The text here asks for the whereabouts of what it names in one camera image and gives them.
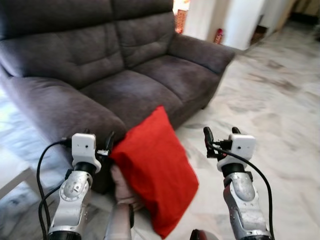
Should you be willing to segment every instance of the black cable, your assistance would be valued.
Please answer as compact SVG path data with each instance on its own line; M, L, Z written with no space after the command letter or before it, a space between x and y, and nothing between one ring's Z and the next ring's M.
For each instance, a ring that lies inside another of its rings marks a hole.
M230 155L236 159L239 159L240 161L248 164L250 167L252 167L263 179L263 181L265 182L265 185L266 185L266 188L267 188L267 191L268 191L268 200L269 200L269 227L270 227L270 234L271 234L271 238L273 240L275 240L275 236L274 236L274 224L273 224L273 205L272 205L272 192L271 192L271 187L270 187L270 184L267 180L267 178L265 177L265 175L259 170L259 168L257 168L255 165L253 165L251 162L249 162L247 159L241 157L241 156L238 156L232 152L228 152L228 151L225 151L221 148L218 148L218 147L215 147L213 146L211 143L209 143L209 146L218 151L218 152L221 152L221 153L224 153L224 154L227 154L227 155Z
M44 201L43 205L44 205L44 212L45 212L45 217L46 217L46 223L47 223L47 229L48 230L49 230L51 221L50 221L48 205L47 205L46 200L44 200L44 198L45 198L44 190L43 190L43 187L42 187L42 184L41 184L41 181L40 181L40 166L41 166L42 160L44 159L44 156L45 156L46 152L48 151L48 149L51 148L54 145L62 144L63 142L64 141L57 141L57 142L54 142L54 143L50 144L49 146L47 146L45 148L45 150L42 152L41 157L40 157L39 162L38 162L38 166L36 168L36 182L38 184L41 200Z
M39 221L40 221L40 225L41 225L41 230L42 230L42 237L43 237L43 240L47 240L47 230L46 230L46 227L45 227L45 223L44 223L44 219L43 219L43 216L42 216L42 207L44 205L44 202L46 201L46 199L51 195L53 194L55 191L57 191L58 189L60 189L61 187L61 184L59 184L57 187L55 187L54 189L52 189L47 195L44 196L44 198L41 200L40 204L39 204L39 208L38 208L38 216L39 216Z

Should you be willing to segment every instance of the sofa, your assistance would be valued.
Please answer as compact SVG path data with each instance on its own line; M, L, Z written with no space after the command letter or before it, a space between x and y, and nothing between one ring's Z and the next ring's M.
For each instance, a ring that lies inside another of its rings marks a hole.
M177 128L208 104L234 52L175 33L172 9L173 0L1 0L2 88L50 143L89 129L101 149L159 105ZM103 163L93 189L110 184Z

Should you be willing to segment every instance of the red pillow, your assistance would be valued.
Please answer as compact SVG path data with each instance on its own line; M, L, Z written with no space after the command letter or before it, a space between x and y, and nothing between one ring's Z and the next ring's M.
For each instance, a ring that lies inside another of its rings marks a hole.
M151 214L154 231L162 239L176 227L198 189L163 106L132 128L111 157Z

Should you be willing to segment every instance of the white table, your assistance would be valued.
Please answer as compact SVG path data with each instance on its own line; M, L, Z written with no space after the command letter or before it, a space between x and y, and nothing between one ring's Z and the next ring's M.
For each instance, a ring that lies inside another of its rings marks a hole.
M0 170L0 199L22 182L40 196L36 175L29 164L1 145Z

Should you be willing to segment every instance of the white marble floor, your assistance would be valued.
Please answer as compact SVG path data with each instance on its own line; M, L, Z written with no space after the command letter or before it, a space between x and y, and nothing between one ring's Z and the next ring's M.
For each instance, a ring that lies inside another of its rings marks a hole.
M319 103L320 45L313 40L310 28L290 24L280 34L238 55L213 101L176 131L200 185L167 239L189 239L194 228L209 230L220 240L234 239L222 195L223 176L216 161L205 157L205 126L211 127L216 139L227 138L232 126L256 137L251 161L272 188L277 240L320 239ZM0 144L35 168L46 144L1 90L0 111ZM67 166L54 152L44 163L43 179L54 186ZM267 217L266 187L254 172L253 177ZM0 240L41 239L37 201L23 184L0 200ZM95 195L93 202L86 240L102 239L112 205L109 198L100 195ZM160 239L147 216L144 211L136 214L133 239Z

